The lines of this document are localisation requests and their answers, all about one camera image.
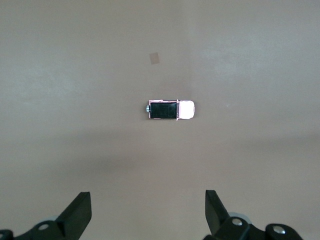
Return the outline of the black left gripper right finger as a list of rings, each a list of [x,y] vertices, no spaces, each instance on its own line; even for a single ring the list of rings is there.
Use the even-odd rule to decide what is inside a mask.
[[[206,240],[301,240],[292,227],[270,223],[260,230],[240,216],[230,216],[215,190],[205,191],[205,218],[211,232]]]

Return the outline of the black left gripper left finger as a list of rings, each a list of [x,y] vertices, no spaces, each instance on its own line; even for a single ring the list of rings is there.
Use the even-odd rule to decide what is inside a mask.
[[[78,240],[92,218],[91,194],[80,192],[55,219],[36,224],[27,232],[14,236],[10,229],[2,229],[2,240]]]

